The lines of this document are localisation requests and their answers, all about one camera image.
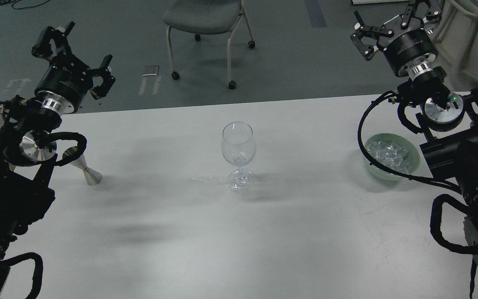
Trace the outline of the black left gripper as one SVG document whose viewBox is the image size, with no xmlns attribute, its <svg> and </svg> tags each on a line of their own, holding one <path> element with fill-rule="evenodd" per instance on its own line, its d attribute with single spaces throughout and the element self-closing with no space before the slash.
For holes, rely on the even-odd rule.
<svg viewBox="0 0 478 299">
<path fill-rule="evenodd" d="M 111 54 L 106 55 L 99 68 L 95 69 L 90 69 L 78 58 L 55 58 L 59 55 L 73 55 L 68 35 L 75 24 L 70 22 L 62 29 L 48 26 L 42 30 L 32 47 L 32 56 L 50 62 L 50 67 L 34 90 L 34 94 L 38 98 L 47 93 L 63 97 L 69 102 L 64 114 L 76 113 L 88 91 L 95 100 L 106 97 L 116 81 L 108 69 L 113 59 Z M 94 78 L 100 78 L 101 83 L 94 85 Z"/>
</svg>

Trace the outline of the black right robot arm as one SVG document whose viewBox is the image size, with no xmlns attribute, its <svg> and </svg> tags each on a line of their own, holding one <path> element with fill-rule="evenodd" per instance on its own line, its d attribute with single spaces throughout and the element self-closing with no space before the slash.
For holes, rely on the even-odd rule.
<svg viewBox="0 0 478 299">
<path fill-rule="evenodd" d="M 439 53 L 430 39 L 432 25 L 440 23 L 437 0 L 426 0 L 427 11 L 417 16 L 419 0 L 410 0 L 400 15 L 382 25 L 366 25 L 358 11 L 351 41 L 369 61 L 383 53 L 393 74 L 407 77 L 395 91 L 373 100 L 357 127 L 357 142 L 370 165 L 380 170 L 459 193 L 463 202 L 449 194 L 433 200 L 430 233 L 442 247 L 472 257 L 470 294 L 478 273 L 478 89 L 458 96 L 444 84 L 446 71 L 432 66 Z M 431 177 L 404 174 L 383 165 L 366 151 L 362 128 L 369 113 L 384 100 L 398 104 L 398 119 L 414 134 L 423 134 L 420 145 Z"/>
</svg>

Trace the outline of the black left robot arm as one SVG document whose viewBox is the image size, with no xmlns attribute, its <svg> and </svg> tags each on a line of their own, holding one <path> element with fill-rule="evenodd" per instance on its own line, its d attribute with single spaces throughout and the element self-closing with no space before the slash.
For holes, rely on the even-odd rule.
<svg viewBox="0 0 478 299">
<path fill-rule="evenodd" d="M 0 101 L 0 294 L 11 267 L 32 260 L 32 289 L 27 298 L 38 297 L 42 257 L 23 253 L 6 259 L 6 251 L 51 207 L 55 191 L 49 183 L 55 167 L 76 162 L 85 153 L 85 136 L 56 130 L 61 117 L 76 113 L 87 93 L 95 100 L 105 97 L 116 81 L 108 68 L 112 55 L 106 55 L 99 68 L 91 69 L 72 53 L 68 36 L 74 25 L 47 27 L 32 48 L 34 57 L 49 63 L 34 97 L 16 95 Z"/>
</svg>

